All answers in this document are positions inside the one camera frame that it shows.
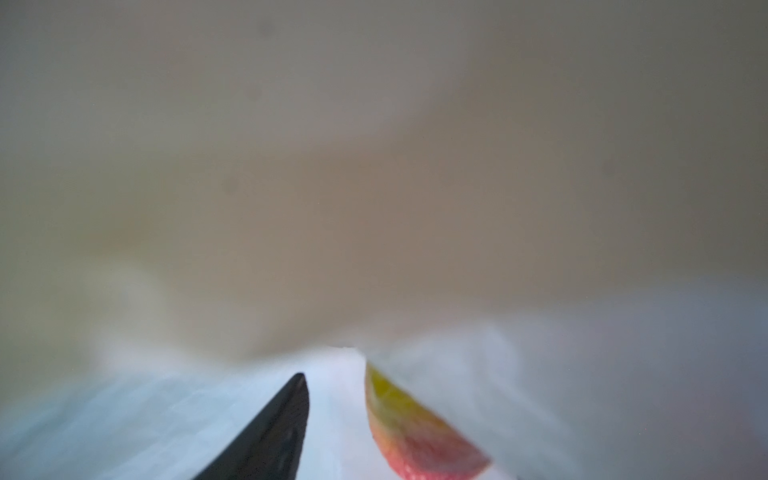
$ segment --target fruit slice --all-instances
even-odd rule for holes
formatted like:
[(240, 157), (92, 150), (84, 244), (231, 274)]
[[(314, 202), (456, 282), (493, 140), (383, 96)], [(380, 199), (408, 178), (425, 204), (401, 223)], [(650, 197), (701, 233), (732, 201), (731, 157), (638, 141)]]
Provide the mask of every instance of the fruit slice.
[(370, 364), (366, 409), (373, 440), (403, 480), (471, 480), (490, 464), (475, 446)]

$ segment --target white surface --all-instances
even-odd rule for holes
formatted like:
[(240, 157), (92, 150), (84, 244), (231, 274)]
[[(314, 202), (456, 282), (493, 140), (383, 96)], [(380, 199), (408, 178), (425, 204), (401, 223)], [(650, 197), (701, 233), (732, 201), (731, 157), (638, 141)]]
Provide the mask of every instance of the white surface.
[(688, 283), (376, 352), (526, 480), (768, 478), (768, 290)]
[[(80, 389), (0, 433), (3, 480), (190, 480), (296, 372), (310, 388), (298, 480), (397, 480), (373, 443), (365, 360), (323, 349), (225, 381), (129, 376)], [(507, 477), (491, 470), (482, 480)]]

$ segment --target apple skin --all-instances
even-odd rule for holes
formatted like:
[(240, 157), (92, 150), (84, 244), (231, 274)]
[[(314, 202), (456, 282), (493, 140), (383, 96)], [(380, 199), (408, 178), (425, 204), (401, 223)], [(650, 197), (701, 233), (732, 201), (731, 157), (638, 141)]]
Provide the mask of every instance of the apple skin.
[(366, 365), (373, 440), (403, 480), (472, 480), (491, 461), (444, 420)]

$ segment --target red apple skin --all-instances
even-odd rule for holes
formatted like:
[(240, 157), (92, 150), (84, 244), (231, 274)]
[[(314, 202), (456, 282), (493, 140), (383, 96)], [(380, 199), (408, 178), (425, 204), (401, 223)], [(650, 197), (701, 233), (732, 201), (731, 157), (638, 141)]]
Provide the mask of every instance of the red apple skin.
[(437, 415), (366, 366), (373, 440), (403, 480), (472, 480), (490, 460)]

